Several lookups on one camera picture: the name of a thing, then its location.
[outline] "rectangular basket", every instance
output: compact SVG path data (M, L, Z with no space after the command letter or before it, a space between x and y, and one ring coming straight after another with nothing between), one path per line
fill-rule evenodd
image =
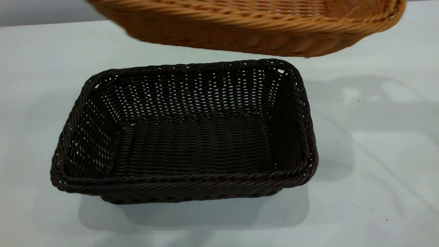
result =
M302 78L250 60L111 69L70 112L51 181L116 204L256 197L318 164Z
M405 0L88 0L139 40L314 57L352 46L401 18Z

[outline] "braided basket rim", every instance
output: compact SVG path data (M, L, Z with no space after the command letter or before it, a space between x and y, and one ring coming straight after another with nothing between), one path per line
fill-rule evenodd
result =
M350 33L368 35L385 31L402 17L406 0L383 0L379 14L366 18L323 15L277 15L262 11L243 11L200 0L88 0L97 8L115 12L149 11L198 21L221 23L248 30L294 31L299 33Z

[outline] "white table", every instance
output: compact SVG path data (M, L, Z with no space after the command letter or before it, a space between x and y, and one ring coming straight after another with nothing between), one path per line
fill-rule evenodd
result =
M108 21L0 29L0 245L439 246L439 1L302 74L320 164L256 199L116 206L49 179L85 81L110 68L267 56L141 43Z

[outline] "basket bottom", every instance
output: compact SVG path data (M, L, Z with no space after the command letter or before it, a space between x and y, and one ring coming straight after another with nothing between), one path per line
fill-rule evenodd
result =
M283 188L248 189L248 190L213 190L213 191L168 191L146 194L111 194L101 196L102 200L113 204L139 203L178 203L192 200L215 200L242 197L271 196Z
M126 127L110 177L275 170L268 118L244 115Z

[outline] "tan wicker basket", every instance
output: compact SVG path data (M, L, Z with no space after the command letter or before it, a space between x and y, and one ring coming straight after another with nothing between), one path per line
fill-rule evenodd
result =
M405 0L88 0L142 41L322 56L395 25Z

